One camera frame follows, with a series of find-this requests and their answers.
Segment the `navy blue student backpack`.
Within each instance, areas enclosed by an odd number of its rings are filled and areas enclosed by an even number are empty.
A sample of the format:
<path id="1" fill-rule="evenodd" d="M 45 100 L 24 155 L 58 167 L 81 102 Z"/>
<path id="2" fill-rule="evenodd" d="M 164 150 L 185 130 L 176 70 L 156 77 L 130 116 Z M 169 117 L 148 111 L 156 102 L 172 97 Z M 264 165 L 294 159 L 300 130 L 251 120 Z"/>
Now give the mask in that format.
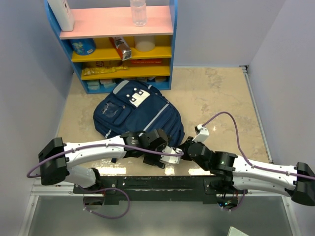
<path id="1" fill-rule="evenodd" d="M 101 101 L 93 114 L 96 131 L 106 139 L 126 132 L 162 129 L 177 148 L 184 138 L 179 111 L 152 85 L 122 81 Z"/>

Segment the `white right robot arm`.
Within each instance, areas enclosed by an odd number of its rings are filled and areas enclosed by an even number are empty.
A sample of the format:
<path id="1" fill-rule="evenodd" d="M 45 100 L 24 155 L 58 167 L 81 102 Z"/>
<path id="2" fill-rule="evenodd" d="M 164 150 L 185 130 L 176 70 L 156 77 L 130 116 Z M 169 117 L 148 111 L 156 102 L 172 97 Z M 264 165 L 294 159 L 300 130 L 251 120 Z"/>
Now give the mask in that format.
<path id="1" fill-rule="evenodd" d="M 260 190 L 290 197 L 304 206 L 315 205 L 315 174 L 306 163 L 284 166 L 246 160 L 234 153 L 212 151 L 192 137 L 179 148 L 183 160 L 193 161 L 215 176 L 208 186 L 219 193 Z"/>

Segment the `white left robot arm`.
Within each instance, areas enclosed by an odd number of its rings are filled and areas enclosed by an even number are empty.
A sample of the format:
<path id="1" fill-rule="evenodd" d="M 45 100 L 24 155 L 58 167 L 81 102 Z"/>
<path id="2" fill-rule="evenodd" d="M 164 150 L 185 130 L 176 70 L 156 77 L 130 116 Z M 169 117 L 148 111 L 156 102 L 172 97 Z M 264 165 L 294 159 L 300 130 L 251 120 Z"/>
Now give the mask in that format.
<path id="1" fill-rule="evenodd" d="M 102 187 L 100 173 L 96 168 L 83 167 L 83 164 L 141 156 L 148 164 L 160 168 L 177 160 L 175 150 L 169 146 L 168 135 L 161 129 L 148 133 L 126 132 L 86 143 L 64 143 L 62 138 L 54 138 L 38 155 L 41 184 L 49 186 L 66 181 L 96 193 Z"/>

